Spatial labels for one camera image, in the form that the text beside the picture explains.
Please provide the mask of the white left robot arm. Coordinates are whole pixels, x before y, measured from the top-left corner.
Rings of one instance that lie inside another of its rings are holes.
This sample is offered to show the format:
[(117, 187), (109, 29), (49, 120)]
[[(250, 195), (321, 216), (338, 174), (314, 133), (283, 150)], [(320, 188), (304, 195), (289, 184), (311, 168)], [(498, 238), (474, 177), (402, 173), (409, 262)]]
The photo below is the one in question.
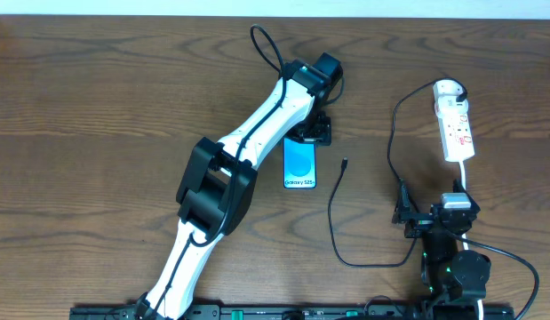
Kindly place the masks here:
[(190, 307), (195, 285), (216, 244), (248, 212), (258, 168), (284, 139), (299, 145), (331, 144), (322, 110), (343, 76), (339, 61), (287, 63), (274, 90), (237, 129), (214, 142), (200, 139), (181, 179), (178, 234), (155, 286), (138, 300), (137, 319), (178, 319)]

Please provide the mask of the blue Galaxy smartphone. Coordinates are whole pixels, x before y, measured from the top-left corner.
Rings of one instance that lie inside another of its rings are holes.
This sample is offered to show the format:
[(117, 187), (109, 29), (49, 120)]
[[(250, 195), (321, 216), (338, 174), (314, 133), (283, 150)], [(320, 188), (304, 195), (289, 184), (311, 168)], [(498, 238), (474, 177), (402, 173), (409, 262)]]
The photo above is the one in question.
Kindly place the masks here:
[(316, 187), (315, 145), (283, 140), (283, 186), (290, 189)]

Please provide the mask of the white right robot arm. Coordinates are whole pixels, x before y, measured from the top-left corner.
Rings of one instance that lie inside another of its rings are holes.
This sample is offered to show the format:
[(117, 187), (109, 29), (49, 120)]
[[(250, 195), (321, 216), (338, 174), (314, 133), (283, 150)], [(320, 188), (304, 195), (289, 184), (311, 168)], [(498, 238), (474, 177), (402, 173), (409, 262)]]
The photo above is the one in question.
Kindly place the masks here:
[(486, 297), (491, 262), (479, 252), (458, 248), (458, 239), (472, 227), (479, 211), (458, 180), (428, 213), (413, 210), (409, 190), (399, 182), (392, 222), (405, 226), (405, 237), (422, 241), (421, 277), (431, 291), (415, 307), (421, 319), (479, 317), (478, 301)]

